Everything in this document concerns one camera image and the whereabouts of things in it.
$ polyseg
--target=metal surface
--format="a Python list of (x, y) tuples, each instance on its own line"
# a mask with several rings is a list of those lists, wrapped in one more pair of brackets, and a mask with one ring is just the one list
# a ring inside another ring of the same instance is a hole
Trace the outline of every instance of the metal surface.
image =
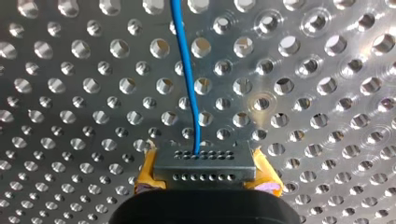
[(201, 147), (191, 155), (191, 146), (160, 146), (154, 163), (154, 178), (169, 189), (241, 189), (256, 176), (248, 144), (236, 147)]
[[(0, 2), (1, 223), (106, 223), (142, 151), (191, 145), (167, 2), (118, 2)], [(205, 144), (262, 147), (304, 223), (395, 223), (395, 1), (205, 2)]]

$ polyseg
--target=hole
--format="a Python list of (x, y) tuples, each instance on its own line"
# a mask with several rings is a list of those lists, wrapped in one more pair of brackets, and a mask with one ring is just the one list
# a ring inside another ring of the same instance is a hole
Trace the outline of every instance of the hole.
[(342, 172), (335, 176), (334, 180), (337, 184), (345, 184), (350, 181), (352, 176), (348, 172)]
[(382, 135), (382, 133), (373, 132), (368, 135), (367, 142), (369, 144), (374, 145), (374, 144), (377, 144), (378, 142), (380, 142), (383, 138), (384, 138), (384, 135)]
[(297, 190), (297, 185), (292, 182), (285, 184), (285, 186), (283, 187), (283, 191), (289, 194), (292, 194), (296, 190)]
[(361, 206), (368, 208), (368, 207), (373, 207), (376, 206), (378, 204), (378, 199), (375, 197), (368, 197), (363, 199), (363, 201), (361, 202)]
[(311, 144), (305, 148), (305, 156), (309, 158), (314, 158), (320, 156), (322, 153), (323, 148), (320, 145)]
[(195, 58), (204, 58), (208, 53), (210, 53), (210, 50), (212, 50), (212, 47), (210, 46), (209, 41), (203, 37), (194, 39), (191, 44), (191, 52)]
[(370, 29), (375, 23), (375, 17), (372, 14), (364, 14), (358, 20), (358, 30), (364, 32)]
[(361, 186), (354, 186), (349, 190), (349, 193), (352, 195), (358, 195), (363, 193), (363, 188)]
[(337, 103), (337, 110), (339, 111), (346, 111), (352, 107), (353, 101), (350, 98), (343, 98), (338, 101)]
[(32, 85), (26, 79), (23, 79), (23, 78), (15, 79), (14, 86), (15, 86), (15, 89), (17, 89), (17, 91), (20, 93), (27, 94), (27, 93), (32, 92), (32, 90), (33, 90)]
[(396, 157), (396, 147), (395, 146), (384, 147), (380, 152), (380, 156), (381, 159), (383, 160), (390, 160)]
[(227, 18), (217, 17), (213, 22), (213, 29), (218, 35), (223, 35), (226, 31), (231, 28), (231, 23)]
[(336, 166), (334, 160), (326, 160), (321, 164), (323, 170), (331, 170)]
[(8, 30), (9, 30), (9, 33), (14, 37), (17, 37), (17, 38), (23, 37), (24, 29), (23, 29), (23, 26), (21, 26), (20, 24), (12, 22), (9, 25)]
[(129, 55), (129, 46), (125, 41), (115, 39), (110, 43), (110, 52), (114, 57), (123, 59)]
[(313, 208), (311, 208), (311, 210), (309, 210), (309, 212), (313, 216), (319, 215), (319, 214), (323, 213), (323, 208), (321, 208), (321, 207), (313, 207)]
[(79, 12), (77, 0), (59, 0), (58, 9), (62, 15), (69, 18), (75, 18)]
[(222, 60), (222, 61), (218, 61), (215, 64), (214, 72), (218, 76), (224, 76), (226, 74), (229, 74), (231, 70), (232, 70), (231, 62), (228, 60)]
[(239, 58), (247, 57), (251, 52), (253, 52), (253, 41), (246, 37), (239, 37), (235, 43), (233, 43), (233, 52), (235, 52), (236, 56)]
[(155, 108), (157, 106), (157, 102), (152, 97), (145, 97), (143, 99), (143, 106), (146, 109), (153, 109), (153, 108)]
[(16, 148), (27, 147), (26, 141), (21, 137), (13, 137), (11, 142), (12, 142), (12, 144), (14, 144), (14, 147), (16, 147)]
[(328, 95), (337, 89), (337, 83), (332, 77), (323, 78), (317, 87), (318, 92), (321, 95)]
[(33, 123), (41, 123), (44, 121), (44, 115), (38, 110), (28, 110), (28, 115)]
[(213, 116), (209, 112), (201, 112), (198, 121), (201, 126), (206, 127), (212, 123)]
[(173, 88), (173, 82), (168, 78), (161, 78), (157, 81), (157, 91), (162, 95), (169, 94)]
[(163, 0), (143, 0), (143, 8), (148, 14), (158, 15), (163, 12), (165, 2)]
[(311, 202), (311, 197), (309, 197), (309, 195), (306, 195), (306, 194), (300, 194), (300, 195), (297, 195), (297, 197), (295, 198), (295, 201), (299, 205), (304, 205), (304, 204), (308, 204)]
[(240, 77), (233, 83), (233, 91), (238, 95), (248, 94), (251, 88), (252, 84), (245, 77)]
[(329, 142), (331, 143), (341, 142), (343, 138), (344, 138), (344, 134), (340, 131), (335, 131), (329, 134)]
[(209, 79), (200, 77), (195, 81), (194, 88), (198, 94), (206, 95), (212, 89), (212, 84)]
[(323, 224), (335, 224), (335, 223), (337, 223), (337, 218), (336, 217), (325, 217), (322, 220), (322, 223)]
[(270, 102), (265, 98), (259, 98), (253, 104), (256, 110), (265, 110), (268, 106), (270, 106)]
[(370, 122), (370, 119), (367, 115), (358, 114), (352, 118), (352, 121), (350, 121), (350, 125), (354, 129), (360, 129), (360, 128), (366, 127), (369, 124), (369, 122)]
[(388, 5), (388, 7), (396, 8), (395, 0), (385, 0), (385, 3)]
[(216, 100), (216, 109), (217, 110), (226, 110), (230, 108), (231, 102), (225, 98), (219, 98)]
[(91, 36), (100, 36), (103, 32), (102, 25), (99, 23), (99, 21), (88, 21), (87, 32)]
[(298, 169), (298, 167), (300, 166), (300, 161), (297, 159), (290, 159), (288, 161), (286, 161), (286, 169)]
[(289, 117), (286, 114), (278, 113), (271, 117), (271, 124), (275, 128), (285, 127), (289, 123)]
[(110, 117), (102, 110), (93, 112), (92, 117), (97, 124), (106, 124), (110, 120)]
[(118, 137), (126, 137), (126, 136), (128, 136), (128, 131), (125, 128), (122, 128), (122, 127), (116, 128), (115, 132), (116, 132), (116, 135)]
[(52, 126), (50, 128), (50, 130), (52, 131), (53, 135), (55, 136), (62, 136), (64, 135), (64, 130), (61, 127), (57, 127), (57, 126)]
[(72, 53), (78, 59), (88, 59), (91, 56), (91, 49), (85, 41), (75, 40), (72, 43)]
[(218, 129), (218, 131), (216, 132), (216, 137), (219, 140), (225, 140), (225, 139), (229, 138), (230, 136), (231, 136), (231, 133), (227, 129)]
[(47, 31), (53, 37), (61, 36), (62, 26), (58, 22), (50, 21), (47, 25)]
[(387, 210), (379, 210), (375, 213), (375, 217), (380, 218), (380, 217), (387, 217), (389, 215), (389, 212)]
[(107, 16), (117, 16), (121, 11), (120, 0), (100, 0), (99, 8)]
[(61, 117), (61, 120), (65, 123), (65, 124), (71, 124), (74, 123), (77, 120), (76, 115), (71, 112), (70, 110), (64, 110), (62, 111), (59, 116)]
[(328, 122), (329, 118), (327, 117), (327, 115), (321, 113), (314, 115), (314, 117), (312, 117), (312, 119), (310, 120), (311, 126), (314, 129), (323, 128), (327, 126)]
[(395, 45), (395, 39), (392, 35), (381, 35), (373, 42), (372, 51), (375, 55), (381, 56), (385, 53), (390, 52)]
[(163, 39), (154, 39), (150, 46), (149, 50), (155, 58), (162, 59), (169, 54), (169, 44)]
[(0, 42), (0, 57), (5, 59), (16, 59), (18, 56), (17, 50), (8, 42)]
[(268, 147), (268, 154), (274, 157), (282, 155), (285, 151), (285, 147), (280, 143), (273, 143)]
[(131, 35), (140, 35), (143, 30), (142, 22), (137, 19), (128, 21), (128, 31)]
[(76, 68), (72, 63), (61, 63), (61, 71), (66, 76), (73, 76), (76, 73)]
[(347, 41), (340, 35), (333, 35), (330, 37), (326, 45), (324, 46), (324, 50), (329, 56), (335, 56), (337, 54), (342, 53), (347, 47)]
[(185, 139), (192, 139), (194, 136), (194, 130), (191, 128), (185, 128), (181, 131), (181, 135), (185, 138)]
[(289, 57), (300, 49), (300, 41), (292, 35), (284, 37), (278, 46), (279, 53), (284, 57)]
[(126, 118), (132, 125), (138, 125), (143, 121), (143, 116), (137, 111), (129, 112)]
[(85, 78), (82, 82), (84, 91), (90, 94), (98, 93), (101, 89), (99, 83), (93, 78)]
[(343, 157), (346, 159), (351, 159), (354, 157), (357, 157), (359, 154), (361, 154), (361, 150), (355, 146), (355, 145), (351, 145), (351, 146), (347, 146), (343, 149)]
[(283, 77), (280, 80), (278, 80), (274, 86), (274, 91), (278, 95), (286, 95), (289, 92), (291, 92), (293, 89), (294, 89), (294, 83), (286, 77)]
[(353, 216), (353, 215), (355, 215), (355, 209), (346, 208), (346, 209), (343, 210), (343, 216), (344, 217), (350, 217), (350, 216)]
[(300, 180), (304, 183), (311, 183), (317, 179), (317, 175), (312, 171), (304, 171), (300, 174)]
[(35, 55), (41, 59), (49, 60), (53, 57), (52, 47), (43, 41), (35, 42)]
[(20, 99), (14, 97), (14, 96), (8, 96), (7, 97), (7, 103), (11, 107), (20, 107), (20, 105), (21, 105)]
[(178, 106), (182, 109), (182, 110), (187, 110), (190, 108), (190, 100), (187, 97), (181, 97), (178, 100)]
[(300, 64), (300, 67), (298, 68), (298, 72), (301, 75), (309, 76), (315, 73), (317, 69), (318, 69), (318, 61), (315, 59), (307, 59)]
[(385, 190), (385, 196), (392, 197), (396, 195), (396, 188), (389, 188)]
[(150, 129), (148, 129), (148, 135), (151, 138), (157, 138), (157, 137), (160, 137), (162, 135), (162, 133), (158, 128), (150, 128)]
[(388, 177), (385, 174), (375, 174), (370, 178), (372, 185), (381, 185), (388, 181)]
[(317, 194), (325, 194), (325, 193), (329, 192), (329, 190), (330, 190), (330, 187), (329, 187), (329, 185), (326, 185), (326, 184), (317, 185), (317, 187), (316, 187)]
[(254, 131), (254, 132), (251, 134), (251, 138), (252, 138), (253, 140), (255, 140), (255, 141), (264, 140), (266, 136), (267, 136), (267, 131), (265, 131), (265, 130), (263, 130), (263, 129), (256, 130), (256, 131)]
[(268, 59), (260, 60), (256, 65), (256, 72), (262, 76), (271, 73), (273, 70), (274, 63)]
[(361, 93), (363, 93), (364, 95), (370, 95), (374, 92), (379, 91), (379, 89), (381, 89), (381, 85), (381, 80), (377, 77), (366, 78), (361, 83)]
[(256, 0), (234, 0), (233, 2), (240, 12), (248, 12), (256, 5)]
[(304, 139), (304, 132), (301, 130), (296, 130), (290, 133), (290, 141), (291, 142), (300, 142)]
[(326, 25), (326, 17), (323, 14), (316, 13), (309, 17), (304, 25), (304, 28), (309, 33), (316, 33), (323, 29)]
[(177, 114), (171, 111), (167, 111), (161, 115), (161, 121), (166, 126), (172, 126), (177, 122)]
[(38, 7), (35, 1), (18, 0), (18, 11), (23, 17), (35, 19), (38, 17)]
[(238, 128), (243, 128), (250, 123), (250, 118), (245, 112), (237, 113), (233, 116), (233, 124)]
[(283, 0), (283, 4), (285, 8), (290, 11), (294, 11), (302, 7), (305, 3), (305, 0)]
[(360, 59), (353, 59), (347, 64), (345, 64), (344, 68), (342, 69), (342, 72), (346, 76), (351, 77), (357, 74), (362, 68), (363, 68), (363, 62)]
[(355, 4), (356, 0), (333, 0), (334, 5), (341, 10), (344, 10), (348, 7), (352, 7)]
[(294, 109), (297, 111), (303, 111), (311, 106), (311, 100), (308, 98), (300, 98), (294, 104)]
[(115, 96), (110, 96), (107, 98), (107, 105), (112, 109), (117, 109), (121, 106), (121, 101)]
[(14, 121), (14, 116), (7, 110), (0, 110), (0, 120), (4, 123), (10, 123)]
[(259, 29), (263, 34), (270, 34), (276, 29), (277, 25), (278, 20), (273, 13), (262, 16), (259, 21)]
[(123, 78), (120, 81), (120, 91), (124, 94), (132, 94), (135, 90), (136, 83), (132, 78)]
[(385, 98), (379, 103), (378, 110), (381, 112), (387, 112), (390, 111), (395, 105), (396, 102), (393, 98)]

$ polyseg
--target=wire insulation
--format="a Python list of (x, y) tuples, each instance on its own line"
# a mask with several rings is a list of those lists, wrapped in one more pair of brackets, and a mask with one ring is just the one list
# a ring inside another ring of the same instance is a hole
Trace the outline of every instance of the wire insulation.
[(178, 49), (181, 61), (183, 62), (184, 77), (186, 80), (187, 93), (190, 98), (190, 107), (194, 126), (194, 149), (193, 154), (197, 155), (200, 151), (201, 126), (199, 125), (199, 109), (194, 92), (194, 76), (192, 74), (191, 58), (186, 33), (183, 27), (183, 11), (181, 10), (181, 0), (171, 0), (172, 18), (174, 21)]

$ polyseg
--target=black object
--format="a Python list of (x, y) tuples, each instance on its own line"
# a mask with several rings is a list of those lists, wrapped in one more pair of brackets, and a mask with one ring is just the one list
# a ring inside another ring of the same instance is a hole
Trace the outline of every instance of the black object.
[(110, 224), (299, 224), (283, 200), (257, 190), (153, 190), (123, 203)]

